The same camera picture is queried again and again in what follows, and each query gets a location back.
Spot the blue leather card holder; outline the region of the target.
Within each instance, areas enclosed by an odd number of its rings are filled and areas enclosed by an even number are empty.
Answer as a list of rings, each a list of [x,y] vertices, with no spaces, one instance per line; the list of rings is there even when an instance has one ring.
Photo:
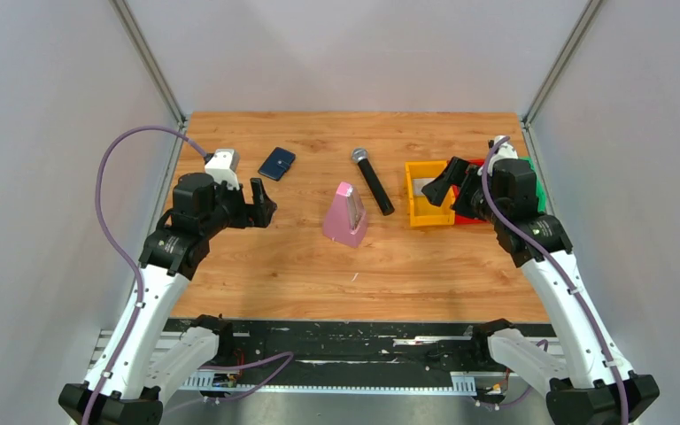
[[[296,154],[281,147],[275,147],[259,167],[258,173],[278,182],[290,170]]]

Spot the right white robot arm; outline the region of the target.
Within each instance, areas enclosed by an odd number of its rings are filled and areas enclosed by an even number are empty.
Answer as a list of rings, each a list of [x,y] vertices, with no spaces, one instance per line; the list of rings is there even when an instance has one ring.
[[[573,246],[560,221],[538,207],[537,175],[522,158],[481,167],[452,158],[422,193],[433,205],[457,188],[451,208],[491,223],[498,244],[528,278],[547,311],[564,356],[557,360],[528,342],[509,321],[475,328],[470,357],[481,369],[501,364],[545,398],[556,424],[623,424],[636,421],[659,397],[651,375],[640,375],[624,358],[591,302]]]

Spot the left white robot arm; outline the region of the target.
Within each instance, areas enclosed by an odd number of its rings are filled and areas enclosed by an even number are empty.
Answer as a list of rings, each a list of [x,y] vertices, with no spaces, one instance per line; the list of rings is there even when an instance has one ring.
[[[236,354],[231,323],[201,315],[181,339],[152,360],[170,313],[225,228],[266,228],[277,209],[260,178],[228,189],[206,173],[180,177],[173,205],[147,236],[131,266],[135,288],[101,357],[81,383],[68,383],[59,405],[78,424],[158,424],[172,395],[210,361],[227,365]]]

